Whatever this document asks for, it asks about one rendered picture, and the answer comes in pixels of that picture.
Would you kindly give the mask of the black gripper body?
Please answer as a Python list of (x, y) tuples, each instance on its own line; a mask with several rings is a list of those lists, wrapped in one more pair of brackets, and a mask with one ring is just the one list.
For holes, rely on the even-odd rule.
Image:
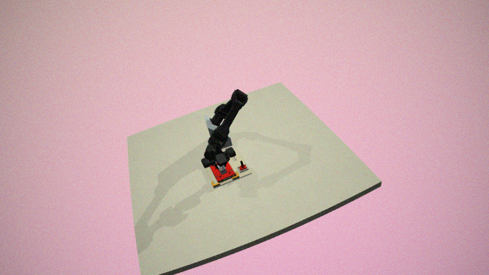
[[(219, 148), (217, 150), (216, 154), (219, 154), (221, 151), (222, 151), (221, 148)], [(225, 149), (225, 151), (223, 153), (225, 155), (228, 154), (230, 158), (236, 156), (236, 153), (232, 147)], [(208, 160), (206, 158), (202, 159), (201, 162), (202, 162), (204, 168), (210, 167), (211, 165), (215, 164), (214, 160)]]

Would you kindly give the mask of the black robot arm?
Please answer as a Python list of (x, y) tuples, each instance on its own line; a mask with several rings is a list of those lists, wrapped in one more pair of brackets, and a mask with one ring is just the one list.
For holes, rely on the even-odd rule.
[[(248, 100), (247, 97), (248, 95), (239, 89), (235, 90), (231, 96), (231, 100), (229, 100), (226, 104), (222, 103), (221, 105), (218, 105), (214, 111), (214, 116), (209, 119), (213, 125), (218, 127), (213, 131), (208, 140), (208, 145), (206, 147), (204, 156), (208, 160), (216, 161), (219, 167), (226, 165), (230, 158), (229, 155), (225, 155), (223, 151), (221, 151), (219, 154), (216, 154), (216, 152), (219, 148), (222, 148), (226, 144), (228, 140), (229, 128), (238, 111), (246, 104)], [(221, 124), (223, 119), (224, 121)], [(223, 143), (220, 144), (219, 141)]]

